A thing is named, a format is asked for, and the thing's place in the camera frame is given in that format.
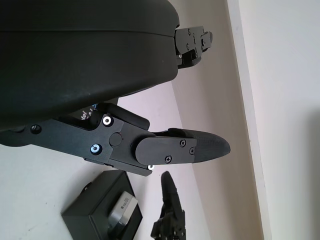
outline black plastic part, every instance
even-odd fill
[[[160,218],[153,224],[155,240],[186,240],[186,216],[182,210],[175,183],[168,171],[161,176],[163,206]]]
[[[212,33],[205,32],[203,26],[177,29],[175,31],[175,48],[179,69],[189,68],[198,64],[202,53],[211,47]]]
[[[100,123],[98,127],[93,130],[85,130],[54,119],[40,122],[36,125],[41,127],[41,133],[33,134],[29,131],[28,129],[34,126],[34,124],[31,124],[27,125],[26,130],[20,133],[12,131],[1,132],[0,143],[10,145],[9,141],[16,141],[22,144],[33,144],[91,159],[102,164],[108,164],[108,160],[113,151],[113,148],[109,144],[109,138],[112,134],[121,132],[124,122],[115,119],[111,127],[105,127]],[[94,144],[102,146],[101,154],[93,155],[91,153],[90,149]]]
[[[190,154],[189,149],[197,145],[194,138],[178,137],[147,137],[139,142],[135,157],[142,165],[165,165],[165,164],[190,164],[195,161],[195,156]]]
[[[148,119],[142,116],[136,115],[120,106],[112,103],[100,103],[97,105],[96,109],[103,113],[109,113],[112,116],[117,117],[129,124],[139,127],[144,130],[148,130],[150,127],[150,122]]]
[[[0,32],[0,130],[171,81],[175,52],[173,37],[140,32]]]
[[[108,216],[124,191],[135,195],[126,172],[120,170],[104,171],[87,185],[87,189],[62,213],[73,240],[113,240],[108,235]],[[137,205],[117,239],[132,240],[142,218]]]
[[[1,0],[0,31],[140,32],[174,37],[167,0]]]
[[[225,139],[212,133],[170,128],[167,134],[197,140],[194,151],[194,163],[221,158],[231,151],[230,145]]]

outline screw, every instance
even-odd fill
[[[166,164],[171,163],[171,160],[172,160],[172,157],[170,155],[166,156],[165,159],[164,159]]]
[[[186,143],[187,143],[186,140],[184,140],[184,139],[181,140],[181,141],[180,141],[180,147],[183,148],[183,147],[186,145]]]
[[[110,116],[105,116],[103,119],[102,119],[102,123],[103,125],[105,125],[106,127],[110,127],[113,122],[112,122],[112,118]]]
[[[189,153],[191,155],[194,155],[195,154],[195,148],[194,147],[190,148]]]
[[[30,128],[30,131],[32,134],[39,134],[41,133],[41,127],[39,125],[33,125],[31,128]]]
[[[99,155],[102,152],[102,147],[99,144],[93,144],[90,148],[93,155]]]

